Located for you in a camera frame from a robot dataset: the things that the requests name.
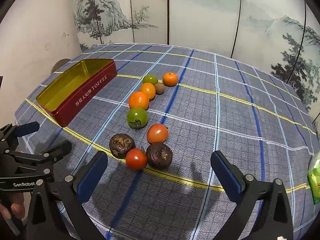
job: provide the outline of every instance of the silver bolt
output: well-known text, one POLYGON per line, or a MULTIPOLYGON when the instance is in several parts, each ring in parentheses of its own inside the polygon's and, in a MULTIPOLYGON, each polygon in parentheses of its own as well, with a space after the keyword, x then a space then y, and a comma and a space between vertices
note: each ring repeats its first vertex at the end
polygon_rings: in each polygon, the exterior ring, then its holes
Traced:
POLYGON ((276 184, 282 185, 282 180, 281 179, 276 179, 276 184))
POLYGON ((38 186, 40 186, 42 183, 43 183, 43 180, 42 180, 42 179, 38 179, 37 182, 36 182, 36 184, 37 184, 38 186))
POLYGON ((253 181, 254 176, 252 176, 251 174, 247 174, 247 175, 245 176, 245 178, 246 178, 246 180, 248 180, 248 181, 253 181))
POLYGON ((65 180, 66 182, 70 182, 70 181, 73 180, 73 176, 72 176, 72 175, 68 175, 68 176, 66 176, 66 177, 64 178, 64 180, 65 180))

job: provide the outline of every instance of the green tomato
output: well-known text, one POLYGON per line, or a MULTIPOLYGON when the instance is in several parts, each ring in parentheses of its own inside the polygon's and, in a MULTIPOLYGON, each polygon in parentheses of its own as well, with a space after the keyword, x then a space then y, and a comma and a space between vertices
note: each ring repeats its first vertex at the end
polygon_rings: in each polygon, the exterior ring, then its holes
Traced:
POLYGON ((141 107, 131 108, 127 113, 127 122, 134 129, 144 127, 148 122, 147 112, 141 107))
POLYGON ((143 78, 142 83, 151 83, 155 85, 158 83, 158 78, 153 74, 148 74, 143 78))

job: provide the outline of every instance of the red tin box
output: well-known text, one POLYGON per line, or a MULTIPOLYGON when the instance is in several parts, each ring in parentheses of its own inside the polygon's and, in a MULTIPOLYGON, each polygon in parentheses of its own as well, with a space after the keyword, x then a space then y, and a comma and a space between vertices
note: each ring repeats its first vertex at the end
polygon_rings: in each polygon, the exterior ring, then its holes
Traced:
POLYGON ((36 100, 61 127, 66 127, 116 75, 113 59, 84 59, 52 81, 36 100))

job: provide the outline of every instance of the green package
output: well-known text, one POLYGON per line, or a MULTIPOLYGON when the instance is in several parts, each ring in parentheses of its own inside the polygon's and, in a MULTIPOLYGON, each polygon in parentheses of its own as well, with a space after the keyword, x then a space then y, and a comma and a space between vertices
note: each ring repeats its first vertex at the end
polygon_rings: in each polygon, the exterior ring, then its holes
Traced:
POLYGON ((312 157, 308 169, 308 181, 314 205, 320 203, 320 152, 312 157))

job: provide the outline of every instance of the orange fruit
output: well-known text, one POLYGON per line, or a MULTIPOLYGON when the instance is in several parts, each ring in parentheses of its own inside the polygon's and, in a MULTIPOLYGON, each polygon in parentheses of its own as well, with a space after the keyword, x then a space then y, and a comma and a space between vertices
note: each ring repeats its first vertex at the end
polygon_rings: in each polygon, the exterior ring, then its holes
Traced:
POLYGON ((149 99, 152 99, 156 95, 156 88, 151 83, 144 83, 140 87, 140 92, 145 93, 149 99))
POLYGON ((133 171, 143 170, 147 166, 147 157, 142 150, 135 148, 130 150, 125 156, 125 164, 133 171))
POLYGON ((164 142, 168 138, 168 129, 163 124, 153 124, 147 133, 149 143, 164 142))
POLYGON ((143 109, 147 109, 149 106, 149 97, 140 91, 132 93, 129 97, 129 107, 141 107, 143 109))
POLYGON ((175 73, 168 72, 162 77, 162 81, 166 86, 175 86, 178 83, 178 76, 175 73))

